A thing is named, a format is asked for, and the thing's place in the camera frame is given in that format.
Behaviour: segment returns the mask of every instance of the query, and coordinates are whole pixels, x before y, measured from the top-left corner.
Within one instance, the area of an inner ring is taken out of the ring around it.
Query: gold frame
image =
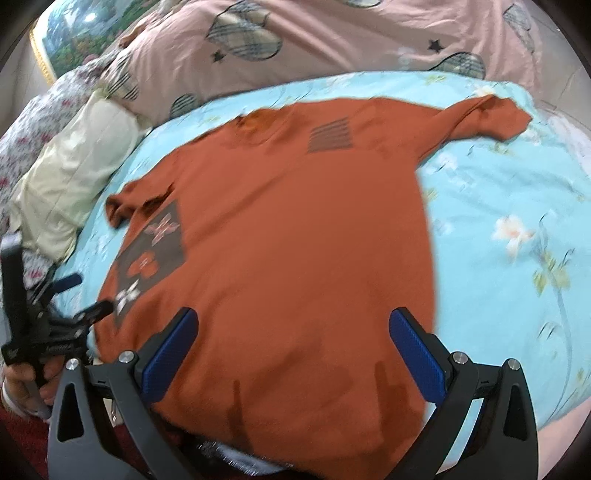
[[[34,34],[36,26],[37,20],[35,20],[35,23],[33,23],[33,25],[31,25],[31,27],[29,28],[29,42],[31,43],[33,55],[35,55],[35,59],[37,61],[37,65],[39,65],[39,69],[41,70],[41,73],[43,74],[43,77],[45,78],[49,86],[51,86],[56,82],[57,79],[53,76],[51,69],[47,66],[47,62],[45,61],[45,58],[41,54],[41,50],[37,45],[37,40],[35,39]]]

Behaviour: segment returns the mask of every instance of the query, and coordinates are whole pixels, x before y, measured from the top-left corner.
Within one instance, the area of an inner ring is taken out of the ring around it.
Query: cream pillow
[[[27,248],[65,260],[111,175],[147,132],[134,114],[95,92],[15,186],[11,230],[22,230]]]

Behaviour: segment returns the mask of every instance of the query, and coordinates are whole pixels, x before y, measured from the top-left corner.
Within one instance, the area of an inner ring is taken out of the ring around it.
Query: t-shirt sleeve
[[[121,192],[107,197],[109,223],[117,228],[136,213],[143,213],[148,219],[174,190],[176,165],[177,151],[173,151],[142,178],[130,181]]]
[[[522,133],[530,123],[529,114],[506,98],[494,95],[471,98],[445,110],[414,105],[404,115],[400,145],[411,148],[417,163],[450,140],[485,135],[506,141]]]

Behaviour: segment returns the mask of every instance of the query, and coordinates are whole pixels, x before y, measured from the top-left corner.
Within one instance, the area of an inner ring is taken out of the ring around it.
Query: black star
[[[441,46],[439,43],[439,39],[437,40],[429,40],[429,50],[434,50],[437,53],[441,52],[445,47]]]
[[[216,63],[222,61],[225,56],[225,53],[222,53],[221,50],[218,50],[217,52],[212,53],[213,62]]]

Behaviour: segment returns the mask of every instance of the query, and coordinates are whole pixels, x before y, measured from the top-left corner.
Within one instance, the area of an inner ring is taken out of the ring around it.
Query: light blue bedsheet
[[[73,313],[93,303],[121,246],[126,230],[108,225],[107,195],[239,114],[338,97],[385,96],[445,108],[492,92],[533,116],[527,131],[506,144],[453,142],[418,169],[434,249],[436,333],[450,351],[463,350],[477,362],[518,358],[541,428],[591,395],[591,181],[529,94],[510,83],[448,73],[348,74],[216,100],[175,119],[144,140],[101,195],[59,271],[80,271],[85,281],[61,295],[58,306]]]

